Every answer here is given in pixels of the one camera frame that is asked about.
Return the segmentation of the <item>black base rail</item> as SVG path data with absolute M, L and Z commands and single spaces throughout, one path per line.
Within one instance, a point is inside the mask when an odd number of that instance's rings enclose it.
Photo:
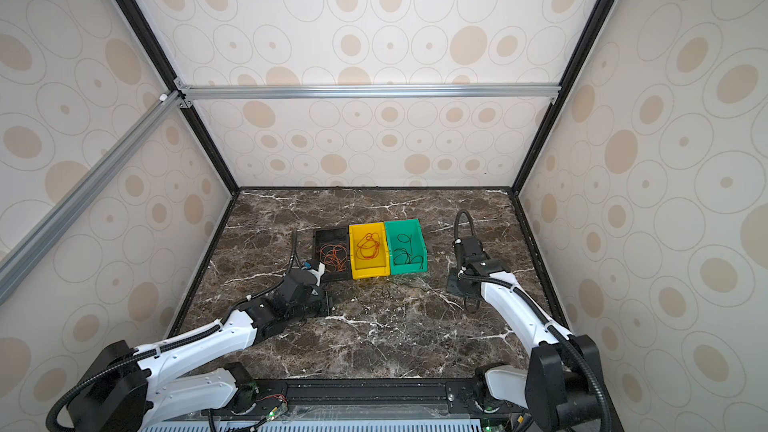
M 528 384 L 523 375 L 508 370 L 480 371 L 462 379 L 281 379 L 254 380 L 240 377 L 234 369 L 221 383 L 194 377 L 177 379 L 134 400 L 136 410 L 127 418 L 140 418 L 149 427 L 185 414 L 220 411 L 225 415 L 265 420 L 275 407 L 297 406 L 442 406 L 451 414 L 493 419 L 516 412 L 525 423 L 543 431 L 564 431 L 597 422 L 602 431 L 621 426 L 611 400 L 574 372 L 549 383 L 536 379 Z

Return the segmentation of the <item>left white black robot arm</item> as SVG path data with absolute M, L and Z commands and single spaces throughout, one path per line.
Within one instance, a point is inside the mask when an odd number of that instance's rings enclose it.
M 83 378 L 51 407 L 50 431 L 139 431 L 189 412 L 220 409 L 250 382 L 230 365 L 194 376 L 192 370 L 277 336 L 296 322 L 330 314 L 322 264 L 290 269 L 275 286 L 234 304 L 228 315 L 171 339 L 105 347 Z M 66 412 L 71 425 L 59 421 Z

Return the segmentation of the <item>black plastic bin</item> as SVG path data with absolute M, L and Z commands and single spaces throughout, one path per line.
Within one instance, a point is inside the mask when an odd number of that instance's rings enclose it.
M 313 240 L 314 258 L 326 266 L 322 282 L 351 280 L 351 250 L 348 227 L 316 229 Z

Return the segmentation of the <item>yellow plastic bin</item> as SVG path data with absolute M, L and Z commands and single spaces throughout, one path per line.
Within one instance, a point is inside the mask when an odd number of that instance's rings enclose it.
M 349 239 L 352 277 L 355 280 L 391 274 L 383 222 L 350 225 Z

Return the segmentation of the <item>green plastic bin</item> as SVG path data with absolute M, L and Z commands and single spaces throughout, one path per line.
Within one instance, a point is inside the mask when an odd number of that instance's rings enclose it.
M 392 275 L 424 273 L 428 254 L 421 224 L 417 219 L 385 223 Z

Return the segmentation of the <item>left diagonal aluminium rail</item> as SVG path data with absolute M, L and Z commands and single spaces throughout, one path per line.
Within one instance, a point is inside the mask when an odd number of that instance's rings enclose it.
M 180 107 L 181 93 L 169 91 L 81 178 L 65 197 L 26 234 L 1 263 L 1 301 L 6 302 L 95 200 L 147 137 Z

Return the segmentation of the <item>horizontal aluminium rail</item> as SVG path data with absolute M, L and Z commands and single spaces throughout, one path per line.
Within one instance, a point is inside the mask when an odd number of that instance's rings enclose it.
M 522 84 L 385 84 L 303 86 L 185 86 L 181 92 L 192 100 L 290 100 L 290 99 L 407 99 L 472 97 L 557 97 L 555 83 Z

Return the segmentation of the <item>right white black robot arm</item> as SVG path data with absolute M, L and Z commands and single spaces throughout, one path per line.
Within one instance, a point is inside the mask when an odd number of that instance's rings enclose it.
M 522 407 L 542 431 L 592 421 L 601 431 L 612 431 L 615 421 L 596 343 L 556 322 L 476 236 L 456 237 L 453 248 L 457 267 L 449 284 L 454 293 L 492 306 L 529 358 L 525 370 L 496 365 L 481 373 L 490 398 Z

